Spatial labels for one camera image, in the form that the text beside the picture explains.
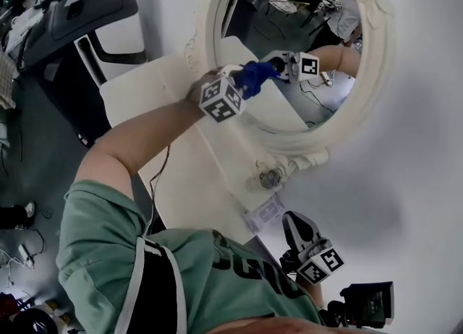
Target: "black sleeve stripe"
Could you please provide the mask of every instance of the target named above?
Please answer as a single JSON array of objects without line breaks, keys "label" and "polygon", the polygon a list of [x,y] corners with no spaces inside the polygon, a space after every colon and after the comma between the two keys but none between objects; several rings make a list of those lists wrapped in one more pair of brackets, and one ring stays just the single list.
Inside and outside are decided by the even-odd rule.
[{"label": "black sleeve stripe", "polygon": [[[183,283],[174,255],[151,241],[142,239],[138,243],[143,248],[137,248],[134,271],[118,320],[120,330],[116,329],[115,334],[140,334],[151,325],[163,334],[186,334]],[[139,264],[143,264],[143,274]]]}]

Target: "gray floor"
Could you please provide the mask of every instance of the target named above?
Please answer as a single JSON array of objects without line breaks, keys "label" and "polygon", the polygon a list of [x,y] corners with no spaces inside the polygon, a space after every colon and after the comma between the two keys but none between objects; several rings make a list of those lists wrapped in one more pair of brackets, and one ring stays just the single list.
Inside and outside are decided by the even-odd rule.
[{"label": "gray floor", "polygon": [[[0,167],[0,205],[25,205],[30,200],[35,201],[41,213],[37,214],[33,227],[45,238],[46,249],[35,257],[34,270],[12,264],[14,288],[7,290],[8,269],[0,268],[0,291],[12,293],[17,298],[25,298],[27,292],[38,301],[55,299],[65,311],[72,311],[72,305],[57,280],[55,258],[64,208],[63,196],[87,149],[34,81],[25,81],[24,87],[17,94],[21,110],[18,122],[22,136],[22,161],[17,128],[9,124],[5,130],[5,125],[0,124],[1,142],[9,146],[4,152],[8,177]],[[0,109],[0,121],[5,121],[5,118],[5,111]],[[134,181],[134,193],[139,207],[149,215],[150,198],[140,179]],[[39,252],[42,245],[34,231],[0,231],[0,248],[11,256],[18,256],[20,244],[24,244],[31,253]]]},{"label": "gray floor", "polygon": [[309,24],[301,27],[309,12],[301,9],[288,17],[273,7],[255,13],[252,26],[243,43],[258,57],[263,58],[274,50],[306,51],[318,32],[309,35],[323,21],[315,16]]}]

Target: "black cable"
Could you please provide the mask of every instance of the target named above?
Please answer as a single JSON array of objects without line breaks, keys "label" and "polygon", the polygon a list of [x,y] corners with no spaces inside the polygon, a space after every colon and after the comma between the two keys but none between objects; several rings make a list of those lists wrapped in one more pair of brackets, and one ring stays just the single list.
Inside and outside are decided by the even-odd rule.
[{"label": "black cable", "polygon": [[319,85],[312,85],[312,84],[310,83],[310,81],[307,81],[307,83],[308,83],[311,87],[314,87],[314,88],[320,87],[321,85],[324,84],[324,82],[322,82],[322,83],[320,83]]},{"label": "black cable", "polygon": [[[158,212],[158,208],[156,207],[156,202],[154,200],[154,197],[156,195],[156,187],[158,186],[158,182],[159,182],[159,179],[161,178],[161,175],[162,173],[164,172],[164,169],[166,168],[167,166],[167,161],[169,160],[169,156],[170,156],[170,153],[171,153],[171,145],[169,145],[167,147],[167,154],[166,154],[166,158],[164,159],[164,163],[161,167],[161,169],[159,170],[159,172],[154,175],[154,177],[150,180],[150,190],[151,190],[151,205],[152,205],[152,208],[151,208],[151,224],[150,224],[150,228],[148,230],[148,234],[151,234],[151,230],[153,228],[153,221],[154,221],[154,212]],[[153,188],[153,181],[158,179],[158,181],[156,182],[154,188]]]},{"label": "black cable", "polygon": [[51,220],[51,218],[53,217],[53,213],[51,212],[43,212],[42,210],[37,210],[38,213],[40,213],[42,215],[43,218],[45,218],[46,220]]},{"label": "black cable", "polygon": [[24,38],[22,39],[21,41],[21,44],[20,44],[20,50],[19,50],[19,53],[18,53],[18,56],[17,56],[17,60],[16,60],[16,69],[19,73],[23,72],[25,68],[22,67],[22,62],[24,61],[23,59],[23,56],[24,56],[24,50],[25,50],[25,47],[26,47],[26,43],[27,43],[27,40],[30,36],[30,33],[32,32],[32,27],[29,28],[29,30],[27,31],[27,33],[25,34]]},{"label": "black cable", "polygon": [[315,94],[313,93],[313,91],[309,91],[309,94],[311,94],[316,100],[317,102],[320,104],[321,107],[325,108],[327,111],[330,111],[332,114],[334,114],[334,111],[332,111],[330,108],[327,108],[326,106],[324,106],[321,101],[318,100],[318,98],[315,96]]},{"label": "black cable", "polygon": [[20,140],[20,162],[22,162],[22,134],[20,129],[20,124],[16,122],[17,136]]},{"label": "black cable", "polygon": [[[304,96],[306,99],[312,101],[312,103],[318,105],[318,106],[321,106],[322,108],[325,108],[327,111],[330,111],[332,114],[334,114],[334,111],[331,110],[330,108],[324,106],[321,101],[318,100],[318,98],[315,96],[315,94],[313,93],[313,91],[304,91],[304,89],[302,88],[302,85],[299,84],[300,88],[301,88],[301,93],[302,93],[302,96]],[[315,101],[313,101],[311,98],[309,98],[308,96],[306,96],[305,94],[311,94],[316,100],[317,100],[317,103]]]},{"label": "black cable", "polygon": [[45,251],[45,239],[43,238],[42,234],[40,233],[39,230],[37,230],[36,228],[30,228],[31,231],[35,231],[39,237],[42,239],[42,248],[41,250],[39,251],[39,253],[35,253],[35,254],[32,254],[31,257],[35,257],[35,256],[38,256],[39,254],[42,254],[44,251]]},{"label": "black cable", "polygon": [[[7,122],[0,121],[0,124],[5,124],[6,126],[8,126]],[[16,126],[17,136],[18,136],[19,141],[20,141],[20,162],[22,162],[22,134],[21,134],[20,124],[19,124],[19,122],[16,121],[14,125]]]},{"label": "black cable", "polygon": [[17,78],[12,78],[14,82],[16,82],[19,86],[21,86],[24,89],[24,85],[21,81],[19,81]]},{"label": "black cable", "polygon": [[9,174],[8,174],[8,171],[5,167],[5,163],[3,161],[3,143],[0,142],[0,162],[1,162],[1,167],[3,168],[3,171],[5,173],[5,175],[7,175],[7,177],[9,177]]}]

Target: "green t-shirt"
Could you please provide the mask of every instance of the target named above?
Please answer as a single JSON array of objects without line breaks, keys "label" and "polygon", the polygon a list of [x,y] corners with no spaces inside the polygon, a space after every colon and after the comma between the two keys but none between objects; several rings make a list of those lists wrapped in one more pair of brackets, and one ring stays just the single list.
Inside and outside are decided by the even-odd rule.
[{"label": "green t-shirt", "polygon": [[[88,333],[113,333],[145,219],[131,199],[94,181],[73,184],[66,199],[56,260],[59,281]],[[251,317],[298,317],[320,324],[303,289],[217,231],[173,229],[148,239],[175,256],[188,333]]]}]

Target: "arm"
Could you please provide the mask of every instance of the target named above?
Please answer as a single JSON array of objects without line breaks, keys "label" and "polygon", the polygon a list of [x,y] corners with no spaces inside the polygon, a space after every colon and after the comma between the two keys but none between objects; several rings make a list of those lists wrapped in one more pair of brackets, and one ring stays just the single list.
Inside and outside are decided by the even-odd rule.
[{"label": "arm", "polygon": [[187,100],[163,106],[114,127],[94,145],[80,164],[75,182],[93,180],[133,199],[131,177],[175,141],[204,114],[195,101],[201,85],[215,78],[207,74],[196,82]]},{"label": "arm", "polygon": [[312,297],[314,303],[319,308],[324,308],[325,304],[323,303],[323,294],[321,291],[321,285],[312,285],[304,278],[301,278],[299,275],[296,275],[296,283],[298,283],[301,287],[305,289],[306,292]]},{"label": "arm", "polygon": [[337,70],[356,77],[360,65],[360,54],[353,48],[323,46],[310,52],[320,58],[320,72]]}]

